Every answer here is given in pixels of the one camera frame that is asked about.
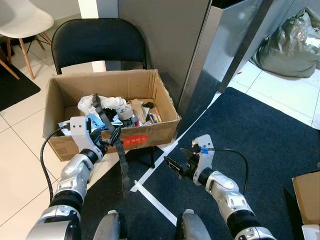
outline tile floor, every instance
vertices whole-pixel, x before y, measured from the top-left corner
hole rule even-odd
[[[47,34],[52,38],[53,30]],[[30,77],[25,60],[14,47],[12,63]],[[46,84],[54,75],[55,66],[49,46],[43,51],[36,42],[29,50],[29,59],[35,75],[34,82],[41,91],[0,112],[0,239],[22,240],[49,204],[49,191],[40,165],[40,148],[44,141]],[[90,63],[62,69],[63,73],[92,72]],[[285,114],[320,129],[320,71],[308,79],[282,77],[261,70],[248,62],[230,82],[233,87],[262,101]],[[46,167],[53,187],[57,184],[65,162],[60,162],[53,150],[44,151]],[[107,154],[94,170],[92,186],[117,161],[117,154]]]

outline plastic bag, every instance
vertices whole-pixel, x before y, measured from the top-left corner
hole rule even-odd
[[[279,75],[309,78],[320,60],[319,29],[320,17],[306,7],[278,27],[250,61]]]
[[[93,114],[99,117],[95,107],[92,105],[93,97],[94,97],[93,95],[83,96],[78,103],[78,109],[84,112],[86,116],[89,114]],[[100,97],[101,106],[103,109],[117,109],[118,107],[127,104],[127,101],[119,96],[117,97],[99,96],[99,97]]]

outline black strap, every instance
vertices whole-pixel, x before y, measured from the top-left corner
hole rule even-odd
[[[112,134],[116,130],[116,128],[111,124],[109,118],[107,117],[107,115],[103,111],[100,98],[97,94],[93,95],[92,104],[95,107],[95,111],[99,114],[101,121],[107,126],[110,133]],[[116,151],[118,152],[119,162],[120,162],[120,166],[121,166],[122,192],[123,192],[123,196],[126,197],[126,195],[128,195],[130,193],[130,190],[129,190],[130,179],[128,177],[129,166],[126,161],[124,146],[123,146],[123,143],[121,142],[120,138],[118,138],[115,141],[114,145],[115,145]]]

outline chair leg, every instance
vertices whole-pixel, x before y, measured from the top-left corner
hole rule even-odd
[[[10,46],[10,37],[6,37],[6,51],[7,51],[7,54],[8,54],[8,62],[9,62],[9,65],[11,65],[11,46]]]
[[[38,42],[42,50],[45,50],[45,47],[42,45],[41,41],[39,40],[38,36],[35,36],[35,40]]]
[[[151,158],[151,168],[154,169],[156,166],[155,166],[155,153],[154,153],[154,147],[151,146],[149,147],[150,149],[150,158]]]
[[[51,45],[51,39],[48,37],[48,35],[45,32],[42,32],[41,36]]]
[[[26,49],[25,49],[24,41],[23,41],[22,38],[19,38],[19,42],[20,42],[21,49],[22,49],[22,52],[23,52],[23,55],[24,55],[25,63],[27,65],[28,69],[29,69],[29,73],[30,73],[31,79],[34,80],[35,76],[34,76],[34,73],[32,72],[31,66],[30,66],[30,62],[29,62],[28,54],[27,54]]]
[[[16,79],[18,79],[18,80],[20,79],[20,77],[18,77],[18,75],[14,71],[12,71],[12,69],[10,67],[8,67],[8,65],[5,64],[5,62],[2,61],[1,59],[0,59],[0,64],[2,66],[4,66],[4,68],[7,69],[9,71],[9,73],[11,73]]]

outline white chair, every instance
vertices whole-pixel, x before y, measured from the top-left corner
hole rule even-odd
[[[35,79],[23,38],[35,36],[40,47],[44,50],[44,46],[37,35],[51,44],[51,40],[45,31],[51,28],[53,24],[53,17],[33,5],[29,0],[0,0],[0,34],[7,37],[9,64],[11,64],[10,38],[19,39],[31,78]]]

